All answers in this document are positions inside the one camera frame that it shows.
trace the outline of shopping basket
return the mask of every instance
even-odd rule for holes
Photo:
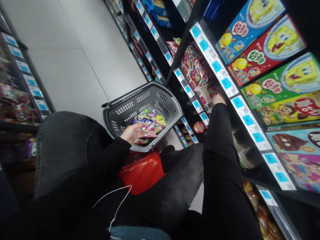
[[[181,106],[173,94],[163,85],[151,81],[130,93],[102,105],[103,119],[106,129],[112,138],[120,137],[126,129],[125,122],[144,109],[154,110],[161,114],[167,126],[158,134],[158,137],[146,145],[133,144],[131,150],[137,152],[148,152],[173,128],[182,118]]]

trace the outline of jeans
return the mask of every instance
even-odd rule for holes
[[[72,112],[49,115],[38,133],[35,199],[48,194],[77,169],[93,159],[106,159],[102,151],[111,137],[95,120]],[[156,184],[139,195],[129,194],[112,226],[156,227],[171,233],[182,222],[203,182],[203,145],[161,154],[170,166]],[[106,184],[100,196],[123,187],[120,179]],[[122,189],[103,198],[93,209],[109,226],[128,190]]]

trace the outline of snack bag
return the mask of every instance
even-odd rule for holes
[[[156,120],[154,120],[154,122],[148,127],[146,132],[158,134],[162,129],[164,129],[164,126],[158,123]]]

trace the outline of product display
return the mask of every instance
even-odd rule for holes
[[[320,90],[257,108],[267,126],[320,119]]]
[[[235,59],[228,69],[242,86],[304,48],[303,39],[287,14]]]
[[[311,53],[276,69],[241,89],[251,109],[320,89],[319,63]]]
[[[284,11],[280,0],[249,0],[216,44],[225,64],[250,46]]]

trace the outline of hand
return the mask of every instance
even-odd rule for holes
[[[221,93],[215,94],[213,96],[212,103],[213,105],[216,105],[217,103],[223,103],[224,105],[227,105]]]
[[[146,123],[133,124],[127,127],[120,137],[123,140],[126,140],[128,143],[133,144],[135,140],[146,135],[146,130],[144,129],[146,126],[147,126]]]

